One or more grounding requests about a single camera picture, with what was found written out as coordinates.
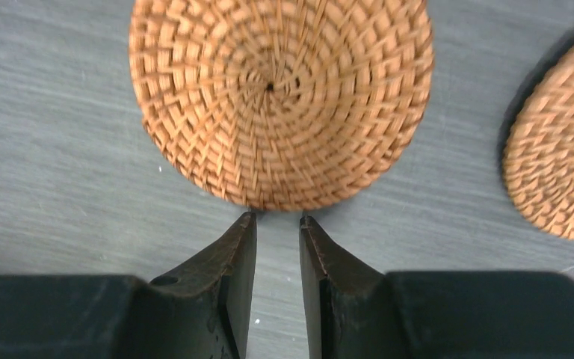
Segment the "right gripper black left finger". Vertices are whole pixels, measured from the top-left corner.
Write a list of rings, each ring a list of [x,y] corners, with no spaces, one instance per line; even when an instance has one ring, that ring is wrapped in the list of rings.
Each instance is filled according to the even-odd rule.
[[[244,358],[256,240],[245,212],[151,281],[0,275],[0,358]]]

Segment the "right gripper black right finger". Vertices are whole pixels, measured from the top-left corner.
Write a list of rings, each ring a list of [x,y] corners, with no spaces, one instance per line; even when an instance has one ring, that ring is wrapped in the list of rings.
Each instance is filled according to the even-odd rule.
[[[300,219],[311,358],[574,358],[574,280],[552,271],[381,273]]]

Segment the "woven rattan coaster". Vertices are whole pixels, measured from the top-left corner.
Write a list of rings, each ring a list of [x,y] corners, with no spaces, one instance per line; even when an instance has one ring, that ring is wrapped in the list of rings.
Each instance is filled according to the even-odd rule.
[[[524,102],[502,168],[522,217],[546,233],[574,240],[574,45]]]
[[[142,124],[204,191],[320,209],[385,174],[424,117],[426,1],[137,1],[129,68]]]

